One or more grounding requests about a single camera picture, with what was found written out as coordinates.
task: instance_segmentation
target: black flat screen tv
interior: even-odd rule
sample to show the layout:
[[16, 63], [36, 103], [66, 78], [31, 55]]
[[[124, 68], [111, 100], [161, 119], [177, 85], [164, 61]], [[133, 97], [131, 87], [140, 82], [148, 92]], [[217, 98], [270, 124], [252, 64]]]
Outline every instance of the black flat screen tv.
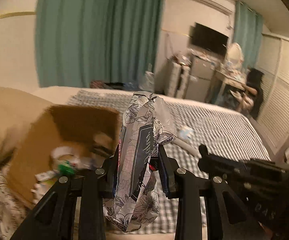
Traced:
[[207, 49], [221, 56], [225, 56], [227, 52], [227, 41], [228, 36], [199, 23], [196, 23], [193, 37], [191, 38], [191, 43], [193, 45]]

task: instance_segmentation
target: green object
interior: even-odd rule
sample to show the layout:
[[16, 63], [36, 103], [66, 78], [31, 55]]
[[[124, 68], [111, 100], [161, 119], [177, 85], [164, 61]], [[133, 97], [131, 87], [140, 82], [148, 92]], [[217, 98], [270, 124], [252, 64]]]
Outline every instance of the green object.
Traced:
[[255, 67], [262, 39], [263, 17], [248, 5], [236, 2], [233, 42], [240, 45], [244, 62], [242, 67]]
[[70, 162], [66, 161], [64, 164], [58, 165], [58, 171], [62, 176], [72, 177], [76, 170], [70, 165]]
[[164, 0], [38, 0], [41, 87], [138, 81], [154, 67]]

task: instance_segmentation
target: bed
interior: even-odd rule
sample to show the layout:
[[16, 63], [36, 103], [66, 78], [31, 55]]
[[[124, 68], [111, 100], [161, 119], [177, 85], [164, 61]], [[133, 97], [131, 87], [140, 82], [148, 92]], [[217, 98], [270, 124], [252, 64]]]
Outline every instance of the bed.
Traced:
[[[80, 89], [70, 87], [41, 88], [32, 93], [54, 104], [86, 106], [110, 106], [121, 113], [126, 109], [132, 92], [121, 90]], [[183, 125], [192, 127], [194, 136], [190, 145], [198, 148], [201, 143], [207, 145], [210, 152], [233, 160], [259, 158], [269, 160], [269, 155], [259, 136], [243, 115], [219, 106], [197, 101], [161, 96], [167, 103], [177, 129]], [[196, 176], [207, 178], [207, 174], [198, 169], [198, 158], [189, 155], [176, 145], [165, 146], [169, 157], [175, 158], [179, 165]], [[28, 210], [9, 192], [4, 179], [8, 165], [0, 169], [0, 236], [9, 239], [24, 219]], [[124, 234], [113, 227], [107, 229], [107, 239], [174, 239], [178, 200], [164, 197], [158, 186], [160, 204], [159, 217], [149, 226], [139, 231]], [[206, 237], [206, 217], [204, 202], [202, 205], [203, 232]]]

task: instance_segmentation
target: small packet on bed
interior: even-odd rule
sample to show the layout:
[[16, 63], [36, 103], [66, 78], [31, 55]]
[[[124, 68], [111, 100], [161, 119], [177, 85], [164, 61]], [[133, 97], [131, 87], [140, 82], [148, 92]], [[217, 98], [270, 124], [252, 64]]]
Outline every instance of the small packet on bed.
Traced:
[[175, 134], [162, 98], [144, 91], [133, 94], [123, 114], [115, 198], [103, 200], [105, 217], [123, 232], [139, 230], [158, 216], [154, 172], [158, 169], [158, 144], [173, 141]]

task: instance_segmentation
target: air conditioner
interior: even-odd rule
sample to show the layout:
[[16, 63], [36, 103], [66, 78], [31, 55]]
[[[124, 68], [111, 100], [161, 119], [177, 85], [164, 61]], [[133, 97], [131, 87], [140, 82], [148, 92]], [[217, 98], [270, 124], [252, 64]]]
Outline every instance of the air conditioner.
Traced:
[[224, 14], [230, 15], [235, 11], [235, 5], [227, 0], [196, 0]]

